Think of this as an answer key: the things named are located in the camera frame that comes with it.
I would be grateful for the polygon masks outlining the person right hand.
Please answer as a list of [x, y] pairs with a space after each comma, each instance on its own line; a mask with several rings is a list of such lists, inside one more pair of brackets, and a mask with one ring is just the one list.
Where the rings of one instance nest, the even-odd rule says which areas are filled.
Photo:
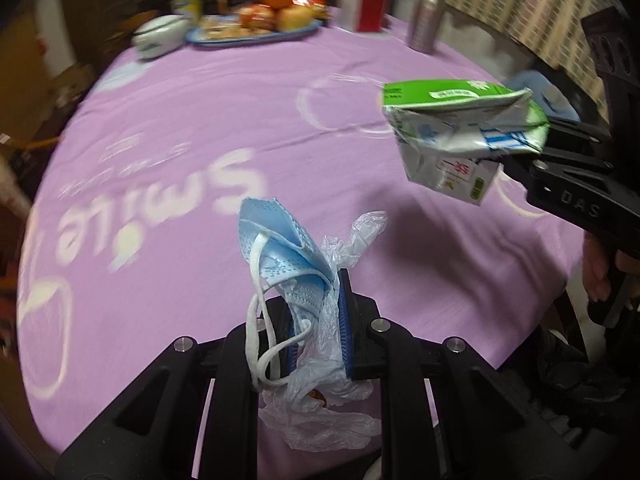
[[[631, 298], [639, 297], [640, 261], [618, 252], [615, 258], [616, 268], [620, 272], [634, 276], [631, 286]], [[605, 301], [611, 293], [610, 264], [600, 240], [585, 232], [582, 244], [582, 284], [592, 301]]]

